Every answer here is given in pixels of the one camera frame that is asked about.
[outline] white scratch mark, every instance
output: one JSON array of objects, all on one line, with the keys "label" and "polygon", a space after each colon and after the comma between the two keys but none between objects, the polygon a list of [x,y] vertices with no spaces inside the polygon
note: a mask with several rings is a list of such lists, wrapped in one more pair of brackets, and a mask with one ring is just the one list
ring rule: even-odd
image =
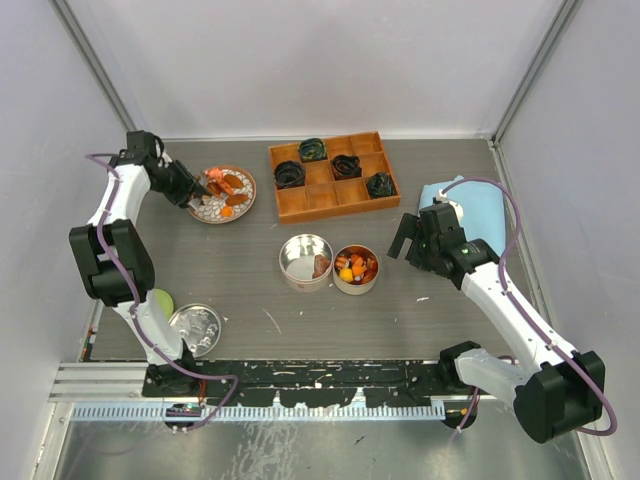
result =
[{"label": "white scratch mark", "polygon": [[264,308],[262,309],[262,311],[264,313],[267,314],[267,317],[269,317],[271,319],[271,321],[273,322],[273,324],[276,326],[276,328],[278,329],[278,333],[280,335],[282,335],[282,330],[280,330],[280,327],[278,326],[278,324],[276,323],[276,321],[274,320],[274,318],[271,316],[271,314],[269,312],[267,312]]}]

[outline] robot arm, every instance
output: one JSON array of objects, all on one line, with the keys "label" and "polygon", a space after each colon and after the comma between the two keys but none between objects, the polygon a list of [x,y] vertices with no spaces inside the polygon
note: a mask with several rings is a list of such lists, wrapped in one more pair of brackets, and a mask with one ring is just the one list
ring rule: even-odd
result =
[{"label": "robot arm", "polygon": [[600,418],[602,403],[552,346],[572,355],[601,390],[602,360],[594,352],[577,352],[506,276],[509,292],[550,337],[551,343],[545,344],[503,291],[498,256],[483,240],[467,241],[458,217],[455,205],[449,203],[423,208],[419,217],[405,214],[388,255],[398,258],[405,239],[410,238],[406,260],[448,278],[473,300],[516,354],[519,366],[491,356],[474,342],[464,342],[440,353],[442,380],[456,387],[476,386],[494,395],[513,408],[523,429],[539,443]]},{"label": "robot arm", "polygon": [[185,351],[182,338],[170,327],[153,293],[153,264],[136,232],[135,222],[142,200],[149,190],[163,193],[180,208],[194,205],[202,195],[210,193],[180,161],[171,159],[164,151],[162,141],[149,132],[128,132],[127,148],[113,156],[109,165],[118,178],[114,173],[109,173],[109,184],[98,211],[88,225],[71,230],[69,241],[87,293],[91,298],[101,299],[107,307],[113,307],[131,326],[145,349],[156,381],[161,383],[163,375],[166,377],[173,372],[162,368],[166,361],[140,338],[134,328],[130,313],[133,295],[113,262],[106,258],[97,240],[96,227],[115,183],[119,182],[118,195],[104,222],[105,240],[132,274],[140,294],[137,318],[142,331],[168,358],[191,365],[190,352]]}]

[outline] patterned plate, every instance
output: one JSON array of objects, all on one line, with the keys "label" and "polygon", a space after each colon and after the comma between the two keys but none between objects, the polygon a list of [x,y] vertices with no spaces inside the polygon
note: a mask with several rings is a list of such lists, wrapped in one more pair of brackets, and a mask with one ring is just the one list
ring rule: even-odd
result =
[{"label": "patterned plate", "polygon": [[229,195],[224,192],[220,195],[220,198],[212,196],[208,200],[203,200],[202,205],[195,210],[190,208],[189,213],[201,222],[210,223],[212,225],[233,222],[247,213],[251,208],[251,205],[253,205],[253,202],[256,200],[256,182],[253,180],[251,174],[244,168],[235,167],[233,165],[217,165],[211,168],[219,168],[225,175],[235,175],[242,180],[243,187],[234,188],[233,191],[236,194],[244,193],[248,195],[249,198],[244,203],[231,207],[233,208],[233,215],[230,217],[223,217],[220,215],[220,210],[226,206],[225,202],[229,197]]}]

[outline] gray floor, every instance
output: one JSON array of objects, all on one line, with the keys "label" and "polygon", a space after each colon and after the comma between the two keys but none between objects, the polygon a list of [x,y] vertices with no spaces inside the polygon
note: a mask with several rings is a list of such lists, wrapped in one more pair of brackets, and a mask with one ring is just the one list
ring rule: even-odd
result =
[{"label": "gray floor", "polygon": [[[493,354],[509,348],[478,307],[447,280],[385,256],[404,212],[414,212],[422,186],[461,174],[496,178],[493,158],[481,140],[386,141],[403,195],[398,208],[282,226],[267,153],[269,142],[170,143],[169,153],[191,171],[216,164],[246,168],[257,199],[241,219],[206,225],[172,207],[162,195],[145,198],[138,231],[154,261],[156,286],[176,306],[201,302],[228,321],[206,358],[386,359],[437,358],[441,349],[474,340]],[[362,297],[335,287],[297,293],[281,278],[277,254],[298,233],[316,233],[339,250],[367,245],[382,260],[381,277]],[[517,257],[509,272],[527,292]],[[418,298],[429,300],[417,302]],[[279,333],[264,311],[278,323]],[[112,311],[100,321],[92,359],[143,359],[127,324]]]},{"label": "gray floor", "polygon": [[[126,455],[105,456],[96,449]],[[538,445],[496,401],[462,435],[440,422],[217,423],[185,436],[157,423],[72,422],[58,480],[590,478],[575,435]]]}]

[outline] light blue cloth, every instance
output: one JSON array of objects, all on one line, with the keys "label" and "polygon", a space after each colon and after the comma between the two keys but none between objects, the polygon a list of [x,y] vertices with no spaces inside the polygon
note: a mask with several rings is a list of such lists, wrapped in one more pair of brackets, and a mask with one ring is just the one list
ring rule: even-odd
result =
[{"label": "light blue cloth", "polygon": [[[433,197],[436,196],[438,190],[451,185],[454,181],[462,180],[462,178],[464,177],[457,176],[451,182],[425,185],[422,189],[422,195],[420,195],[418,209],[432,205]],[[467,182],[447,192],[447,197],[462,206],[464,216],[460,226],[464,228],[467,240],[481,238],[498,255],[501,255],[506,245],[502,192],[488,183]]]}]

